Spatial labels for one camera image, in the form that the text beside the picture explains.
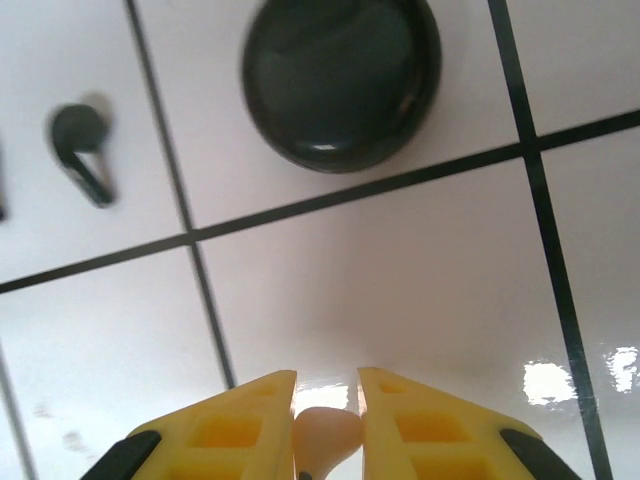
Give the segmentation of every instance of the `glossy white surface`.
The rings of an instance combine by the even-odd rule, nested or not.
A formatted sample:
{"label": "glossy white surface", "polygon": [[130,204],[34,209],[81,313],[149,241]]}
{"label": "glossy white surface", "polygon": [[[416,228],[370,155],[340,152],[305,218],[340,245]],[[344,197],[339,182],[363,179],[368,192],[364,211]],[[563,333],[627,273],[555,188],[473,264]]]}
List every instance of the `glossy white surface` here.
{"label": "glossy white surface", "polygon": [[640,108],[640,2],[507,4],[538,133]]}
{"label": "glossy white surface", "polygon": [[0,297],[41,480],[80,478],[138,425],[224,390],[186,249]]}
{"label": "glossy white surface", "polygon": [[18,449],[9,426],[5,405],[0,402],[0,480],[22,478]]}
{"label": "glossy white surface", "polygon": [[485,2],[432,0],[443,44],[436,103],[392,161],[353,175],[305,171],[263,141],[239,65],[257,0],[138,2],[197,226],[517,141]]}
{"label": "glossy white surface", "polygon": [[[124,2],[2,2],[0,283],[181,230]],[[95,208],[47,139],[62,104],[110,111],[118,200]]]}
{"label": "glossy white surface", "polygon": [[640,444],[640,130],[544,155],[614,478]]}
{"label": "glossy white surface", "polygon": [[593,478],[521,160],[204,248],[239,382],[295,368],[344,403],[357,367],[389,368],[528,422]]}

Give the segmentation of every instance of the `tiled surface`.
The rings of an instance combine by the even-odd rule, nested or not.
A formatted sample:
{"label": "tiled surface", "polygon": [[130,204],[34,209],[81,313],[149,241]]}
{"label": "tiled surface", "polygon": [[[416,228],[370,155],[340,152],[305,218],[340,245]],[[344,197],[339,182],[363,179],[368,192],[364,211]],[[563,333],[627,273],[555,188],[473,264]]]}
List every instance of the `tiled surface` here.
{"label": "tiled surface", "polygon": [[290,164],[260,137],[241,91],[244,36],[261,3],[139,2],[197,226],[517,140],[487,5],[432,0],[444,70],[414,142],[359,174],[327,176]]}
{"label": "tiled surface", "polygon": [[80,478],[138,425],[224,390],[186,249],[0,299],[39,478]]}
{"label": "tiled surface", "polygon": [[538,133],[640,108],[640,2],[507,3]]}
{"label": "tiled surface", "polygon": [[[506,2],[538,133],[640,107],[635,2]],[[16,290],[0,295],[0,342],[42,479],[80,477],[133,427],[224,387],[187,248],[27,288],[4,283],[182,230],[179,179],[165,168],[128,3],[2,7],[0,60],[11,74],[0,80],[9,213],[0,291]],[[240,95],[242,39],[259,3],[135,2],[196,227],[517,141],[487,3],[431,0],[444,72],[417,138],[360,174],[286,162]],[[95,102],[94,93],[115,119],[106,156],[119,200],[103,211],[64,176],[44,137],[55,106]],[[638,147],[629,131],[543,154],[616,479],[637,477]],[[594,477],[522,160],[294,210],[199,245],[239,382],[295,368],[297,410],[354,409],[355,367],[392,368],[519,417]],[[0,468],[13,480],[21,474],[3,415]],[[352,457],[332,480],[356,478],[360,464]]]}
{"label": "tiled surface", "polygon": [[22,465],[9,426],[4,405],[0,405],[0,480],[14,480],[22,476]]}
{"label": "tiled surface", "polygon": [[544,157],[614,478],[640,444],[638,152],[636,129]]}
{"label": "tiled surface", "polygon": [[[180,232],[123,2],[2,4],[0,282]],[[60,105],[113,119],[104,156],[118,200],[95,208],[60,168],[47,124]]]}
{"label": "tiled surface", "polygon": [[296,368],[328,395],[386,367],[529,422],[591,478],[537,228],[518,160],[207,242],[238,380]]}

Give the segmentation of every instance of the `white tile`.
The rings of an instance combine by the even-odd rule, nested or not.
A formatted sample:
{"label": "white tile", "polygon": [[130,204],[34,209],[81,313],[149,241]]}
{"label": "white tile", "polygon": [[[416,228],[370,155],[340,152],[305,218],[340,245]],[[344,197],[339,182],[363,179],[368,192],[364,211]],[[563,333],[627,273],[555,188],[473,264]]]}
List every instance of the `white tile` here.
{"label": "white tile", "polygon": [[640,108],[640,2],[507,3],[538,133]]}
{"label": "white tile", "polygon": [[79,478],[138,425],[224,390],[186,249],[0,297],[42,480]]}
{"label": "white tile", "polygon": [[521,160],[204,244],[240,382],[297,369],[344,403],[395,370],[517,417],[593,472]]}
{"label": "white tile", "polygon": [[396,158],[351,175],[295,166],[254,127],[239,70],[245,34],[261,1],[138,3],[200,227],[517,141],[483,1],[429,2],[444,55],[432,113]]}
{"label": "white tile", "polygon": [[[124,2],[2,3],[0,282],[173,235],[181,226]],[[106,99],[118,195],[99,210],[48,145],[52,111]]]}
{"label": "white tile", "polygon": [[640,444],[640,129],[545,153],[587,360],[615,478]]}
{"label": "white tile", "polygon": [[0,480],[24,478],[5,405],[0,401]]}

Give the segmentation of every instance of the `black grout line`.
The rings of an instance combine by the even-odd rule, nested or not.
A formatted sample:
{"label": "black grout line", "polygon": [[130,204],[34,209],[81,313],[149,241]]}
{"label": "black grout line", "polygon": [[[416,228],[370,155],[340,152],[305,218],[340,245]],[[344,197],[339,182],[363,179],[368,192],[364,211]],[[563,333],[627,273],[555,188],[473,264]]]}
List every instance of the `black grout line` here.
{"label": "black grout line", "polygon": [[[500,58],[504,75],[509,89],[513,115],[518,129],[518,135],[523,143],[524,160],[527,169],[529,185],[533,197],[533,204],[540,228],[540,236],[547,260],[547,267],[551,278],[553,293],[560,318],[560,325],[564,338],[569,366],[573,382],[578,397],[578,405],[582,416],[591,462],[598,480],[612,480],[611,465],[607,454],[607,447],[602,432],[600,416],[598,414],[597,400],[593,391],[589,366],[587,364],[582,335],[578,316],[573,302],[571,284],[567,273],[558,226],[553,213],[553,205],[547,185],[547,178],[544,172],[540,146],[544,142],[539,142],[533,115],[529,105],[524,77],[520,67],[520,60],[513,34],[509,9],[506,0],[488,0],[493,28],[500,50]],[[584,127],[571,129],[564,137],[565,139],[585,140],[580,134],[595,133]],[[548,136],[547,142],[562,141],[562,136]]]}
{"label": "black grout line", "polygon": [[138,15],[135,0],[126,0],[126,6],[129,13],[129,18],[131,19],[131,28],[133,30],[134,38],[136,41],[139,59],[142,63],[144,77],[147,83],[147,90],[151,98],[153,113],[157,123],[158,131],[160,133],[160,139],[163,150],[165,152],[167,166],[169,167],[169,171],[171,173],[174,194],[180,208],[183,226],[187,232],[191,259],[196,269],[198,282],[200,284],[200,295],[202,296],[202,299],[204,301],[206,313],[209,318],[209,326],[211,328],[211,333],[218,353],[218,359],[222,367],[227,388],[234,388],[236,386],[236,381],[233,375],[231,361],[229,359],[229,354],[227,352],[227,348],[223,338],[222,328],[220,327],[220,321],[218,319],[218,315],[216,314],[213,294],[210,288],[211,285],[209,284],[206,270],[202,261],[202,256],[200,254],[200,250],[198,248],[198,244],[194,235],[194,228],[187,204],[187,196],[183,187],[182,175],[180,173],[180,168],[176,160],[175,149],[173,147],[171,136],[169,134],[169,128],[166,121],[167,116],[164,112],[162,101],[160,100],[160,92],[158,89],[158,83],[156,81],[156,74],[152,67],[151,53],[145,40],[142,22],[140,20],[140,16]]}
{"label": "black grout line", "polygon": [[9,378],[9,372],[7,370],[6,362],[4,361],[4,353],[2,351],[2,345],[0,344],[0,394],[4,399],[5,409],[7,411],[7,418],[9,425],[13,433],[13,438],[18,449],[18,456],[22,462],[22,470],[28,480],[37,480],[38,475],[33,462],[33,456],[31,449],[27,442],[27,435],[22,426],[22,420],[20,418],[20,412],[16,406],[15,395],[13,388],[11,387],[11,380]]}
{"label": "black grout line", "polygon": [[287,218],[303,215],[325,208],[342,205],[344,203],[362,200],[383,193],[400,190],[437,180],[439,178],[464,173],[478,168],[495,165],[513,160],[522,155],[520,144],[514,143],[482,153],[469,155],[468,157],[451,160],[448,162],[431,165],[392,177],[375,180],[355,187],[340,190],[338,192],[313,197],[307,200],[291,203],[271,210],[266,210],[253,215],[248,215],[235,220],[230,220],[217,225],[212,225],[197,231],[198,240],[208,240],[222,235],[247,230],[249,228],[266,225]]}
{"label": "black grout line", "polygon": [[71,265],[48,270],[42,273],[37,273],[35,275],[29,275],[28,277],[18,278],[17,280],[12,280],[10,282],[0,284],[0,294],[13,292],[15,290],[20,290],[23,288],[33,287],[42,283],[52,282],[53,280],[59,280],[61,278],[70,277],[72,275],[78,275],[80,273],[97,270],[99,268],[108,267],[117,263],[134,260],[136,258],[153,255],[154,253],[160,253],[186,245],[186,234],[176,235],[174,237],[164,238],[155,242],[145,243],[144,245],[138,245],[126,250],[120,250],[118,252],[109,253],[101,257],[73,263]]}
{"label": "black grout line", "polygon": [[551,150],[635,127],[640,127],[640,110],[542,135],[538,138],[537,145],[541,151]]}

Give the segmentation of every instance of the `black earbud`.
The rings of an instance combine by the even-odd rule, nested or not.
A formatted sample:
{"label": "black earbud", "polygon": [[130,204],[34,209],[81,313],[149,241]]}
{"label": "black earbud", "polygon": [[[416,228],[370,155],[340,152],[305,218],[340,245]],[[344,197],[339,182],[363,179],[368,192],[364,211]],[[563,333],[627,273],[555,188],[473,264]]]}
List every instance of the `black earbud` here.
{"label": "black earbud", "polygon": [[53,116],[51,143],[71,179],[99,208],[113,203],[113,193],[98,180],[76,155],[99,153],[109,133],[109,126],[88,105],[65,105]]}

